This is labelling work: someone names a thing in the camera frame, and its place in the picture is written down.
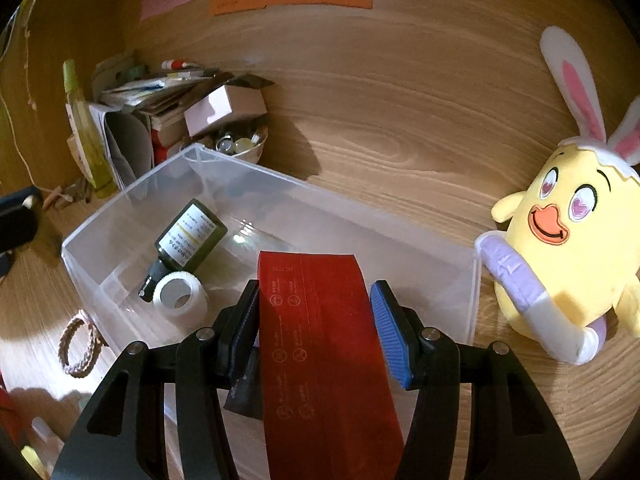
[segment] screw head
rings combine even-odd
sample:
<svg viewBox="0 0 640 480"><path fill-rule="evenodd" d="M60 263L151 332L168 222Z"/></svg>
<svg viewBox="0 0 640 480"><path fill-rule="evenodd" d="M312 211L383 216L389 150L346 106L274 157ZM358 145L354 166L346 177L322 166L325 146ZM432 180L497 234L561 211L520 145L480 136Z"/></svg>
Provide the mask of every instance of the screw head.
<svg viewBox="0 0 640 480"><path fill-rule="evenodd" d="M204 328L201 328L200 330L198 330L196 332L196 337L200 340L200 341L208 341L209 339L211 339L216 333L213 331L213 329L210 326L206 326Z"/></svg>
<svg viewBox="0 0 640 480"><path fill-rule="evenodd" d="M428 326L422 329L422 332L420 333L420 335L423 338L425 338L427 341L437 341L438 339L440 339L440 330L438 330L437 328Z"/></svg>
<svg viewBox="0 0 640 480"><path fill-rule="evenodd" d="M134 341L127 346L127 354L136 355L145 349L145 344L142 341Z"/></svg>
<svg viewBox="0 0 640 480"><path fill-rule="evenodd" d="M496 341L491 348L498 355L507 355L510 352L509 345L507 343L503 343L502 341Z"/></svg>

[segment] red object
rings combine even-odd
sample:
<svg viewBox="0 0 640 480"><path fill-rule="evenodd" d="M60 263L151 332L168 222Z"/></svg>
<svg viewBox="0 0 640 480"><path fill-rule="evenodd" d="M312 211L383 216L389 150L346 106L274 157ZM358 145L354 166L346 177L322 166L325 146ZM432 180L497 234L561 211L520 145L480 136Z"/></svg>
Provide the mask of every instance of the red object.
<svg viewBox="0 0 640 480"><path fill-rule="evenodd" d="M169 148L154 146L154 164L157 166L158 164L166 161L168 158L168 152Z"/></svg>
<svg viewBox="0 0 640 480"><path fill-rule="evenodd" d="M354 256L260 253L270 476L393 480L404 443Z"/></svg>
<svg viewBox="0 0 640 480"><path fill-rule="evenodd" d="M171 70L180 70L181 68L184 68L185 65L186 63L183 59L174 59L171 62Z"/></svg>
<svg viewBox="0 0 640 480"><path fill-rule="evenodd" d="M162 148L162 142L160 142L160 138L158 137L158 130L151 130L151 145L154 148Z"/></svg>
<svg viewBox="0 0 640 480"><path fill-rule="evenodd" d="M9 438L19 448L22 436L22 421L15 410L14 402L2 386L0 386L0 426L6 430Z"/></svg>

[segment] clear plastic storage box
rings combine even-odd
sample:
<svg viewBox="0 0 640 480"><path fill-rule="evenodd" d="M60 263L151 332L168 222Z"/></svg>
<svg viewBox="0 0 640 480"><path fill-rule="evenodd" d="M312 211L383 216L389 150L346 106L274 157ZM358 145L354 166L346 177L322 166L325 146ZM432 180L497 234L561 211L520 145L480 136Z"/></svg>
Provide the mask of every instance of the clear plastic storage box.
<svg viewBox="0 0 640 480"><path fill-rule="evenodd" d="M256 278L266 251L354 254L367 287L387 280L400 304L424 325L471 343L481 267L472 248L454 244L404 219L275 171L194 144L155 168L85 221L62 256L84 308L118 355L134 341L150 347L181 341L179 328L138 297L154 241L192 198L207 205L228 234L196 271L209 296L212 322ZM390 379L406 436L415 392ZM220 391L223 402L226 392ZM168 415L173 417L171 395ZM223 410L241 476L268 479L259 421Z"/></svg>

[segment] green bottle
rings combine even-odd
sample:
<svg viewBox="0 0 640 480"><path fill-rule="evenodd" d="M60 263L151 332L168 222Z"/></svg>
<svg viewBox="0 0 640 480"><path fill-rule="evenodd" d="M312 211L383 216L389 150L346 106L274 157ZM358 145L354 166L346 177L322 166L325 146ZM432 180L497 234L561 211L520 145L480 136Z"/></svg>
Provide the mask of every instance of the green bottle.
<svg viewBox="0 0 640 480"><path fill-rule="evenodd" d="M191 200L156 243L158 259L149 267L138 295L150 303L156 285L170 272L193 272L226 234L226 226L200 200Z"/></svg>

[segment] wood grain surface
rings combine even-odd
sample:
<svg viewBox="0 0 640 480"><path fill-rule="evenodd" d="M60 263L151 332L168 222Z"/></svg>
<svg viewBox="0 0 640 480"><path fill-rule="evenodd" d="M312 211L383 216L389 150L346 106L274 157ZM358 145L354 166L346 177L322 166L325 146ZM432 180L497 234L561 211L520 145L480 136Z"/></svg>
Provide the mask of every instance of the wood grain surface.
<svg viewBox="0 0 640 480"><path fill-rule="evenodd" d="M142 23L139 6L140 0L38 0L28 76L36 112L21 93L24 45L10 46L0 88L42 186L69 182L77 171L66 154L62 61L81 59L88 91L97 61L135 48L153 68L180 57L274 80L264 91L270 137L261 163L470 246L493 227L493 203L525 189L558 141L577 132L540 54L546 26L565 28L583 47L608 131L640 93L640 50L608 0L374 0L373 10L281 6L217 17L209 15L208 0L196 0ZM8 192L28 181L1 120L0 114L0 189ZM68 232L88 213L74 206L54 221ZM65 378L57 368L58 333L79 306L62 265L46 269L32 254L21 255L0 286L0 304L0 366L8 386L25 416L49 410L55 429L66 434L74 420L68 399L91 391L113 355L105 352L85 380ZM560 365L507 327L491 283L482 280L476 344L501 339L512 346L584 478L609 455L640 404L640 342L614 333L614 320L611 326L591 363ZM48 396L63 400L57 410L43 400ZM452 478L462 478L465 466L468 390L462 398Z"/></svg>

